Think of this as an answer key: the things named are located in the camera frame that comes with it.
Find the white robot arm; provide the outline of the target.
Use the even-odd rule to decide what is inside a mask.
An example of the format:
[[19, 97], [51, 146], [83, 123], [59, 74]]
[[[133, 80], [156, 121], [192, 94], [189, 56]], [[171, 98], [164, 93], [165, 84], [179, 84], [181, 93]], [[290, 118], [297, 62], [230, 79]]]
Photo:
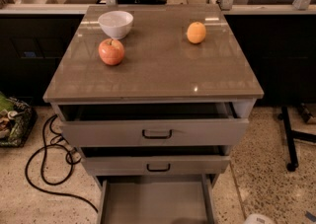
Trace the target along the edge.
[[250, 214], [243, 224], [276, 224], [271, 218], [263, 214]]

